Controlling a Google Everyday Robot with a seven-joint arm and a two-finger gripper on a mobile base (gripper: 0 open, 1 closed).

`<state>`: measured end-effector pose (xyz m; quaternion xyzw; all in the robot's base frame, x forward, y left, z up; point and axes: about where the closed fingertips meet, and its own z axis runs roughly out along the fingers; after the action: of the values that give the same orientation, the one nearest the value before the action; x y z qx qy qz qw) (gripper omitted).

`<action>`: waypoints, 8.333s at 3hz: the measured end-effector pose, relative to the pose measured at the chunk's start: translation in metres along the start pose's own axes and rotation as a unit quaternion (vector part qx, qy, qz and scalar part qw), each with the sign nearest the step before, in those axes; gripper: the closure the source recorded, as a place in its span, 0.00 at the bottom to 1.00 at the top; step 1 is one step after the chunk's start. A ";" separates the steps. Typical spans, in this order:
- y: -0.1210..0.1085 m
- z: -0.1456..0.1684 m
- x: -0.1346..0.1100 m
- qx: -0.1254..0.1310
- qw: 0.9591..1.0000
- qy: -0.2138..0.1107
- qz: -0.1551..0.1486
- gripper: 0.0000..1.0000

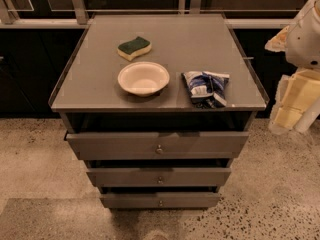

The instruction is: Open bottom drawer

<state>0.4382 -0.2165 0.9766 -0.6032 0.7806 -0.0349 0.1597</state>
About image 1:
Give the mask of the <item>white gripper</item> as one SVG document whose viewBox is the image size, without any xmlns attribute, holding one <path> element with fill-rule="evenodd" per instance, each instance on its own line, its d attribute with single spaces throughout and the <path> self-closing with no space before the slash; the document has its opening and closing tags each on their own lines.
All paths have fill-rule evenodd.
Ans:
<svg viewBox="0 0 320 240">
<path fill-rule="evenodd" d="M 265 49 L 284 52 L 289 27 L 267 41 Z M 278 83 L 269 130 L 281 135 L 295 130 L 304 112 L 320 97 L 320 71 L 298 68 L 292 76 L 283 75 Z"/>
</svg>

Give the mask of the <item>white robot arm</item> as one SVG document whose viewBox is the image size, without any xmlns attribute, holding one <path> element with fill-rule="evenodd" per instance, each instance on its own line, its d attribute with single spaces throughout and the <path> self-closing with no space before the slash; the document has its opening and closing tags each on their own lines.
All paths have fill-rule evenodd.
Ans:
<svg viewBox="0 0 320 240">
<path fill-rule="evenodd" d="M 306 132 L 320 114 L 320 0 L 308 0 L 265 49 L 284 51 L 286 61 L 297 67 L 278 83 L 269 130 Z"/>
</svg>

